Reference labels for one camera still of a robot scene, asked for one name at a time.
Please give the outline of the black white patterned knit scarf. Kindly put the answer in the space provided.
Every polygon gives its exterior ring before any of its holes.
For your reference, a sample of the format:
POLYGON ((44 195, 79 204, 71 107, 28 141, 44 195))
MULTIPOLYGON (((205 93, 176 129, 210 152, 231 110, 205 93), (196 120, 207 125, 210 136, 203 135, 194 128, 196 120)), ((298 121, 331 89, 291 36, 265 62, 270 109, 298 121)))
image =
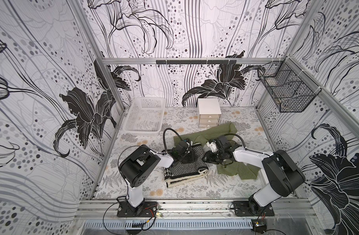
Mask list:
POLYGON ((204 149, 201 143, 191 146, 190 157, 195 159, 192 163, 178 163, 164 169, 164 179, 167 188, 173 188, 198 179, 202 179, 209 173, 209 168, 202 161, 204 149))

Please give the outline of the white plastic perforated basket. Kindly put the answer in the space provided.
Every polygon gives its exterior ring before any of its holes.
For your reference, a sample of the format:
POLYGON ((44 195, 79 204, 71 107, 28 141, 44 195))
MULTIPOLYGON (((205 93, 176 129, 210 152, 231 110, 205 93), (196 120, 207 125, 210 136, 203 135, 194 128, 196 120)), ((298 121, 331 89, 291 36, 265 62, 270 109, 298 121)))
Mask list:
POLYGON ((161 131, 166 99, 135 98, 128 110, 123 131, 132 135, 157 136, 161 131))

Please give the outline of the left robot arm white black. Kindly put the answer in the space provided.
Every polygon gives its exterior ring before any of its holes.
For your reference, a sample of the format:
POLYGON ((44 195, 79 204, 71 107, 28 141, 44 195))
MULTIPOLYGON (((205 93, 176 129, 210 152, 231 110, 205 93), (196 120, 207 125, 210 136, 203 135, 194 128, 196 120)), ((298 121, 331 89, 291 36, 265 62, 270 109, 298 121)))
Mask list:
POLYGON ((157 167, 176 166, 190 154, 190 139, 180 141, 175 148, 156 152, 147 145, 139 146, 118 166, 127 184, 127 200, 119 206, 118 217, 139 217, 149 209, 143 196, 143 183, 157 167))

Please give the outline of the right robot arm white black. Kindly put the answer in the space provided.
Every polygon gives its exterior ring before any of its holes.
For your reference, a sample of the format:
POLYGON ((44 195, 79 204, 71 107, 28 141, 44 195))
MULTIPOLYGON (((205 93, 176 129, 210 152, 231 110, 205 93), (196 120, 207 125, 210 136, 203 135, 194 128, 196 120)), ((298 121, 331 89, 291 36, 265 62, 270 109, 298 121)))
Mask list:
POLYGON ((227 136, 221 135, 206 143, 208 151, 202 161, 214 165, 226 165, 234 162, 249 164, 262 169, 267 184, 249 197, 248 201, 232 202, 232 209, 236 216, 273 216, 269 209, 271 203, 279 198, 287 197, 305 183, 306 178, 297 164, 284 150, 276 152, 263 152, 246 147, 244 140, 241 144, 232 145, 227 136))

